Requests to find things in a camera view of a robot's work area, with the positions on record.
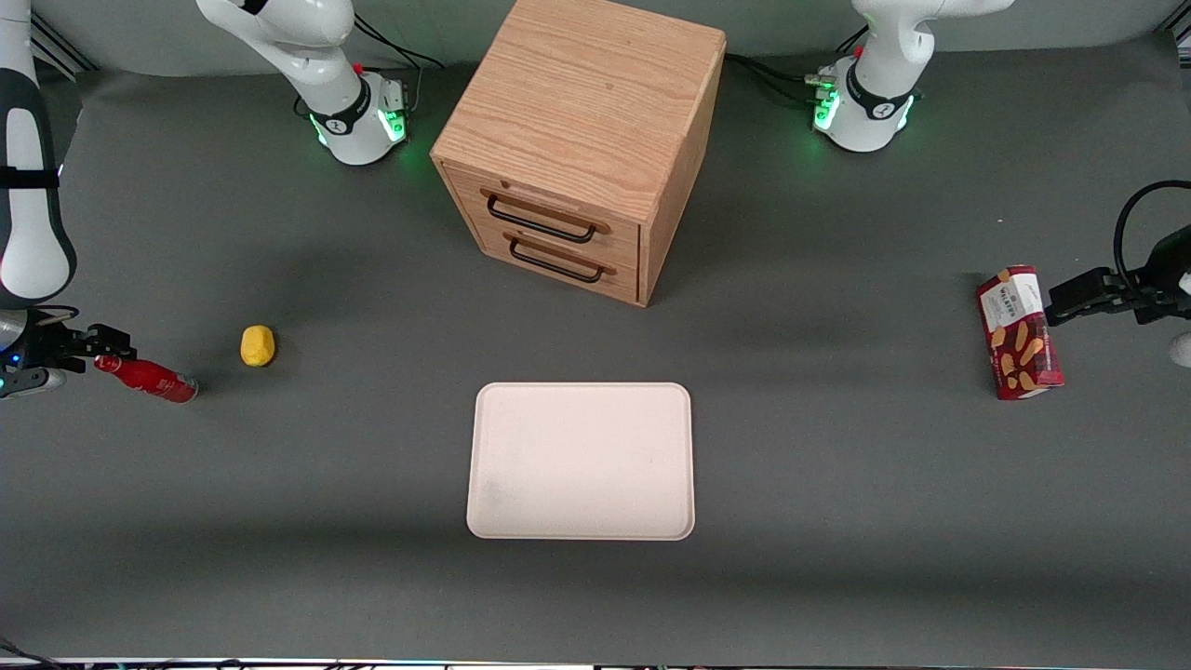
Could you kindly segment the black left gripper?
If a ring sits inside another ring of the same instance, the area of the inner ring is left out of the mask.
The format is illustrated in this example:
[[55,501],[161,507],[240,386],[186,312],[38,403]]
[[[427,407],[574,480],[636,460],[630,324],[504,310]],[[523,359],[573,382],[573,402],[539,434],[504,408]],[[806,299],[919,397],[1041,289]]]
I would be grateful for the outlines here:
[[1073,319],[1114,315],[1131,311],[1137,324],[1162,318],[1190,318],[1187,273],[1190,273],[1190,226],[1183,226],[1156,242],[1143,267],[1127,270],[1123,255],[1124,226],[1116,226],[1116,271],[1125,283],[1129,301],[1118,300],[1120,284],[1110,268],[1093,268],[1050,289],[1048,327]]

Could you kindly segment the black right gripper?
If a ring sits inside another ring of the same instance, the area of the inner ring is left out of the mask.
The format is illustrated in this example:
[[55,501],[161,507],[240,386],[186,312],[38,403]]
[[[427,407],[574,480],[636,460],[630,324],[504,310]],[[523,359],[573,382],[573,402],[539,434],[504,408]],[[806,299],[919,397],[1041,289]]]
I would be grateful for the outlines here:
[[85,372],[86,361],[137,361],[130,336],[106,324],[92,324],[87,336],[67,326],[77,309],[1,309],[1,367],[63,369]]

